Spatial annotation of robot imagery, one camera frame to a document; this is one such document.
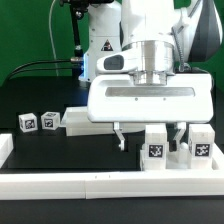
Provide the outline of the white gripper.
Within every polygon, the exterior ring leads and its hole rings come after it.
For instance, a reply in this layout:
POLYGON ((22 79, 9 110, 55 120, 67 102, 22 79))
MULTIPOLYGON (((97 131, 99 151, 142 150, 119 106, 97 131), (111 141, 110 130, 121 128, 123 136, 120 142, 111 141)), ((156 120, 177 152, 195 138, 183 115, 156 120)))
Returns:
POLYGON ((180 144, 186 123, 213 117, 212 80, 207 73, 168 76, 165 86, 135 85, 129 75, 101 75, 91 84, 87 112, 92 122, 114 122, 121 150, 125 137, 120 123, 175 123, 173 142, 180 144))

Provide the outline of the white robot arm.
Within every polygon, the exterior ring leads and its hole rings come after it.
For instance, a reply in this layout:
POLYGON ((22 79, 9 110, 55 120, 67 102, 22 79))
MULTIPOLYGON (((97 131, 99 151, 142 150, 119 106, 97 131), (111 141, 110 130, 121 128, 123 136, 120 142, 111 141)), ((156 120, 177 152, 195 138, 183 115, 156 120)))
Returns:
POLYGON ((211 58, 223 31, 214 0, 123 0, 122 51, 97 61, 88 118, 110 123, 125 146, 123 125, 206 123, 213 116, 212 77, 188 66, 211 58))

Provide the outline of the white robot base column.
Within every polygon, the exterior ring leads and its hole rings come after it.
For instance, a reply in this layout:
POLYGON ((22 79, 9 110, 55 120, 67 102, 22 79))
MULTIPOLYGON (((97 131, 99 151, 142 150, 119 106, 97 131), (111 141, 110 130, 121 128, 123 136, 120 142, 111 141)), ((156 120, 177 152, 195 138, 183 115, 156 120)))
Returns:
POLYGON ((121 51, 121 4, 114 0, 108 4, 91 4, 88 7, 89 47, 84 53, 80 84, 87 87, 96 77, 96 63, 101 57, 121 51))

